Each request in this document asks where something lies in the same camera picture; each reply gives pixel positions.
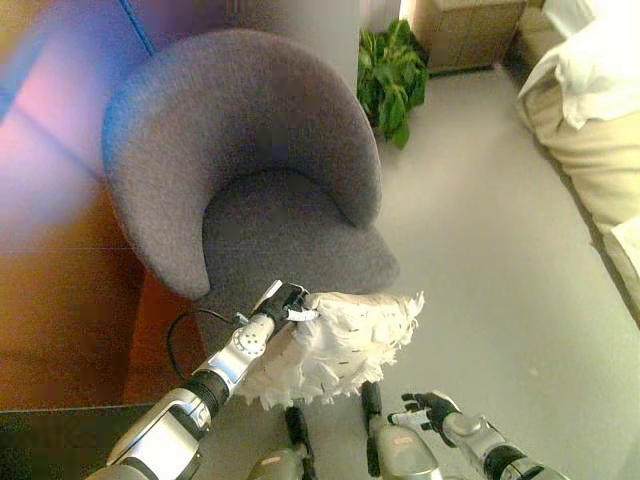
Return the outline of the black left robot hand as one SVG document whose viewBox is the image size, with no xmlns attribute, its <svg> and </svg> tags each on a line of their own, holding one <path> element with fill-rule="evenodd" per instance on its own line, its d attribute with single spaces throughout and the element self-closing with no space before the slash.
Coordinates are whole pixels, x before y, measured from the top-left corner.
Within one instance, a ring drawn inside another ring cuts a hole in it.
<svg viewBox="0 0 640 480">
<path fill-rule="evenodd" d="M 286 322 L 308 322 L 320 313 L 305 304 L 309 291 L 297 284 L 275 280 L 257 301 L 251 316 L 270 318 L 277 329 Z"/>
</svg>

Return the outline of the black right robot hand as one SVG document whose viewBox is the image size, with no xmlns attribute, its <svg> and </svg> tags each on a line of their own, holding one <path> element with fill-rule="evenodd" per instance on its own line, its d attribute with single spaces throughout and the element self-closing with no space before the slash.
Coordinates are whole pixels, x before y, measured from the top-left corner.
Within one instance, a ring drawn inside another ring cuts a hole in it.
<svg viewBox="0 0 640 480">
<path fill-rule="evenodd" d="M 433 390 L 427 393 L 403 393 L 401 400 L 404 410 L 390 413 L 387 420 L 397 426 L 419 426 L 424 431 L 436 432 L 441 440 L 450 448 L 456 445 L 444 432 L 444 420 L 461 410 L 455 402 L 442 392 Z"/>
</svg>

